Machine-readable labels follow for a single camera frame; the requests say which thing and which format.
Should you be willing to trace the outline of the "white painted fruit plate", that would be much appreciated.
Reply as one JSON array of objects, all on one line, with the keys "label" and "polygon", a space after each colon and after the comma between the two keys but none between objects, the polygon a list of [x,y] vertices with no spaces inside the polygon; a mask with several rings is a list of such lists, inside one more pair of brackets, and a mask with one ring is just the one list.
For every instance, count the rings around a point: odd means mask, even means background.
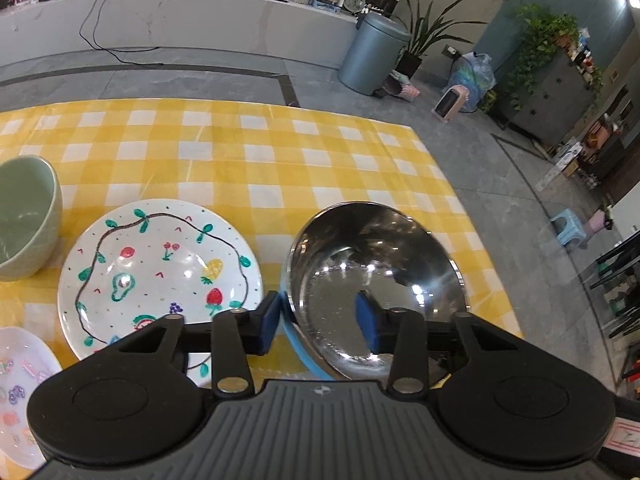
[{"label": "white painted fruit plate", "polygon": [[183,200],[120,206],[76,240],[58,281],[66,342],[85,359],[158,318],[203,323],[262,301],[257,260],[231,223]]}]

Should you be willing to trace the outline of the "small white patterned plate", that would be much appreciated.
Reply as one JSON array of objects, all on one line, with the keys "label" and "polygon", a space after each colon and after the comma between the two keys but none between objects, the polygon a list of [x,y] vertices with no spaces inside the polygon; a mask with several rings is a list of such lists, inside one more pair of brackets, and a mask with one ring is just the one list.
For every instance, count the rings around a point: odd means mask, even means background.
[{"label": "small white patterned plate", "polygon": [[1,452],[17,466],[34,470],[44,457],[27,421],[28,400],[62,367],[51,349],[24,328],[2,327],[0,344]]}]

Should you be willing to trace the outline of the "green ceramic bowl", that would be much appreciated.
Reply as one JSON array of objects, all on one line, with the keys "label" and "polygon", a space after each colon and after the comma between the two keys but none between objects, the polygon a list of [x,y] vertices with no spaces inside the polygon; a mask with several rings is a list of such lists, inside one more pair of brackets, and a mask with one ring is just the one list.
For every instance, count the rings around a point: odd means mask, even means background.
[{"label": "green ceramic bowl", "polygon": [[1,281],[29,278],[50,259],[62,222],[60,181],[50,162],[25,155],[1,164]]}]

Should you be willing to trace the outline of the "yellow checkered tablecloth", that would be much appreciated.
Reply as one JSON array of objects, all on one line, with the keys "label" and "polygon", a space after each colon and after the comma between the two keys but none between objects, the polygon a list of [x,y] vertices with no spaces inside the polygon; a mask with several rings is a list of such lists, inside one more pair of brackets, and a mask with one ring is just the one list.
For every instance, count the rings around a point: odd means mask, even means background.
[{"label": "yellow checkered tablecloth", "polygon": [[41,105],[1,116],[1,156],[38,155],[61,181],[61,239],[26,280],[1,287],[1,322],[42,339],[63,365],[75,357],[58,320],[65,257],[95,221],[150,198],[215,211],[247,240],[276,288],[297,232],[346,200],[392,206],[431,231],[459,266],[472,310],[518,334],[506,291],[450,181],[399,119],[378,122],[279,105],[122,99]]}]

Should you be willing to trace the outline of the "light blue plastic stool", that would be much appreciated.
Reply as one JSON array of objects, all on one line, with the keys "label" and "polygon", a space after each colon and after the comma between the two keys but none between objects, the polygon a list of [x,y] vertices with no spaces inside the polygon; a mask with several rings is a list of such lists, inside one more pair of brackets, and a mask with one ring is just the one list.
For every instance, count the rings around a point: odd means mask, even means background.
[{"label": "light blue plastic stool", "polygon": [[586,248],[589,235],[578,215],[570,208],[555,214],[550,222],[556,231],[556,240],[566,249]]}]

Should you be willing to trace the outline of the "pink small heater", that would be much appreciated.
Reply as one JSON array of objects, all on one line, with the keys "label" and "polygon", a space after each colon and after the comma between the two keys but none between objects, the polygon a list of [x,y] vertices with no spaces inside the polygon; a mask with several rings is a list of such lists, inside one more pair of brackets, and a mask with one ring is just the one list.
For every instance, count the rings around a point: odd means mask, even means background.
[{"label": "pink small heater", "polygon": [[461,84],[449,87],[438,100],[432,114],[442,122],[449,122],[469,99],[469,90]]}]

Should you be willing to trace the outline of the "grey drawer cabinet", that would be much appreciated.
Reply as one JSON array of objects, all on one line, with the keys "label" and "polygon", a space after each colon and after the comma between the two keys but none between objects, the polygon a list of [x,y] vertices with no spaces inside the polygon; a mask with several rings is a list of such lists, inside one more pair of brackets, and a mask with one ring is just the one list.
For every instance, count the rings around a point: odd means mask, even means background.
[{"label": "grey drawer cabinet", "polygon": [[547,148],[558,144],[596,100],[590,83],[562,50],[535,74],[532,93],[509,92],[506,84],[498,89],[499,99],[490,112],[498,125]]}]

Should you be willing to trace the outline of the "blue water jug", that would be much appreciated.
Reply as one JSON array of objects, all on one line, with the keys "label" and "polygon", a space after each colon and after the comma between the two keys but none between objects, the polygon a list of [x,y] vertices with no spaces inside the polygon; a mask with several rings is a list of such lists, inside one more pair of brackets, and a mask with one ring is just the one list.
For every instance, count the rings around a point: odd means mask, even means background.
[{"label": "blue water jug", "polygon": [[496,77],[491,66],[492,58],[487,53],[469,52],[452,63],[448,86],[463,86],[469,96],[462,106],[462,112],[473,113],[485,94],[494,88]]}]

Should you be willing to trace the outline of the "grey blue trash bin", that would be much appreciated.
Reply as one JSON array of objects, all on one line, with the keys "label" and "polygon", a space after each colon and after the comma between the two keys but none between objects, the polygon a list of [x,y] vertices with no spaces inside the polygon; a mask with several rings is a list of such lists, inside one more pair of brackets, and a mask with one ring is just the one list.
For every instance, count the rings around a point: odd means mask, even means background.
[{"label": "grey blue trash bin", "polygon": [[337,78],[347,88],[373,96],[396,66],[410,34],[403,24],[375,12],[358,18],[356,29]]}]

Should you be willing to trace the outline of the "potted long leaf plant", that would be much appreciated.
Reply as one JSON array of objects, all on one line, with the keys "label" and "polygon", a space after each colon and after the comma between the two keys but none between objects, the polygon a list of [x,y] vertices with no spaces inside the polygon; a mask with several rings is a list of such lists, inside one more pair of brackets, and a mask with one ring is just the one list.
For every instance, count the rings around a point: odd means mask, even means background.
[{"label": "potted long leaf plant", "polygon": [[405,0],[409,12],[408,22],[398,18],[409,33],[408,44],[402,50],[396,65],[396,72],[411,79],[421,67],[427,50],[442,41],[459,41],[462,44],[472,44],[468,38],[452,34],[450,29],[461,25],[486,25],[482,20],[459,20],[448,18],[448,14],[464,0],[454,0],[445,6],[439,14],[434,14],[434,1],[431,1],[422,11],[421,0]]}]

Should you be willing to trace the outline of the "white marble tv console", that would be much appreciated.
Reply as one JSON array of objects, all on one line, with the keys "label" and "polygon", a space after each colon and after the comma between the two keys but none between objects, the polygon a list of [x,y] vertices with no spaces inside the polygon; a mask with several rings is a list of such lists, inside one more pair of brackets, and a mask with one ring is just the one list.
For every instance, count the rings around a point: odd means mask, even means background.
[{"label": "white marble tv console", "polygon": [[274,0],[51,0],[1,13],[1,62],[76,52],[186,48],[335,68],[352,43],[348,15]]}]

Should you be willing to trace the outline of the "hanging ivy plant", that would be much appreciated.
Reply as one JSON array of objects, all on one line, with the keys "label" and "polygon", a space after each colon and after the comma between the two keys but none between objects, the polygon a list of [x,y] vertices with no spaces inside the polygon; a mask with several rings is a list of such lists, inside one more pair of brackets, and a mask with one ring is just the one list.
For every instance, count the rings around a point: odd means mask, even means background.
[{"label": "hanging ivy plant", "polygon": [[523,98],[536,88],[537,73],[549,65],[559,50],[566,50],[578,39],[578,21],[572,14],[554,13],[548,6],[523,4],[516,17],[525,26],[518,56],[506,78],[509,104],[521,110]]}]

